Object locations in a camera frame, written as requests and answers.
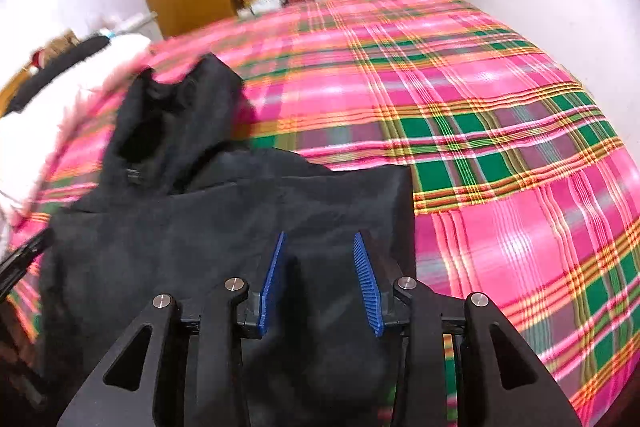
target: hanging clothes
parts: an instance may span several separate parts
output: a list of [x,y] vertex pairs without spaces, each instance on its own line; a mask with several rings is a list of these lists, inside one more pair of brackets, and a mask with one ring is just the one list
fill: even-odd
[[252,425],[356,425],[388,396],[395,360],[367,324],[353,238],[371,231],[415,276],[410,170],[333,172],[231,142],[248,102],[213,55],[173,86],[151,73],[118,112],[98,186],[50,220],[38,348],[53,406],[62,412],[155,295],[202,299],[284,231],[286,296],[267,337],[243,341]]

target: folded black garment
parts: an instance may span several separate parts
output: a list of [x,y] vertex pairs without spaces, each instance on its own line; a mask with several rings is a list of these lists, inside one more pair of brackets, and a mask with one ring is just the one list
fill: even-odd
[[231,142],[241,82],[212,55],[175,86],[142,73],[99,184],[52,216],[38,348],[60,409],[151,298],[204,298],[282,231],[286,297],[267,336],[243,341],[252,425],[357,425],[388,397],[394,348],[367,324],[353,240],[369,230],[415,276],[411,172],[333,172]]
[[82,62],[92,55],[97,54],[97,52],[106,48],[109,42],[109,38],[102,35],[91,37],[80,42],[77,46],[69,48],[57,57],[52,58],[44,68],[22,83],[11,99],[11,102],[9,102],[4,114],[6,115],[13,111],[21,112],[26,105],[57,76],[69,70],[78,62]]

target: triangular cutout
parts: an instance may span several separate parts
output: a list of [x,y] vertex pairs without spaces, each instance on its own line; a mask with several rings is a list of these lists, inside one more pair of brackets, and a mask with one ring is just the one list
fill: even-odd
[[145,365],[146,350],[151,340],[151,326],[144,326],[113,362],[102,381],[106,385],[137,391]]
[[495,358],[500,370],[502,387],[509,390],[535,383],[537,380],[535,371],[529,367],[507,335],[497,324],[489,326],[491,340],[494,344]]

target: bed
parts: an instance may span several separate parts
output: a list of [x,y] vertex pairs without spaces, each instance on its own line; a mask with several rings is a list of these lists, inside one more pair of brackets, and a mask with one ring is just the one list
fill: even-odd
[[[463,0],[293,6],[153,44],[142,62],[177,82],[206,52],[244,78],[238,139],[332,169],[412,166],[418,277],[487,293],[597,422],[640,357],[640,172],[578,80]],[[60,146],[12,248],[95,184],[125,90],[97,97]],[[37,288],[36,261],[9,297],[31,340]],[[453,381],[449,403],[455,420]]]

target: black cloth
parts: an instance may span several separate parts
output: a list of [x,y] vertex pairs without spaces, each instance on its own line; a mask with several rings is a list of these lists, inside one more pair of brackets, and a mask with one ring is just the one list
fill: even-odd
[[213,55],[175,86],[149,71],[133,82],[98,186],[50,220],[39,348],[57,400],[155,295],[199,298],[242,277],[281,231],[286,297],[267,336],[243,341],[254,427],[351,426],[388,396],[393,346],[367,324],[353,239],[369,230],[415,276],[410,170],[332,172],[230,142],[239,103],[241,79]]
[[109,45],[109,38],[105,36],[91,37],[80,42],[77,46],[65,50],[57,57],[52,58],[44,68],[25,80],[7,105],[4,114],[10,112],[22,112],[31,100],[52,81],[75,66],[78,62],[87,60],[92,55],[103,50]]

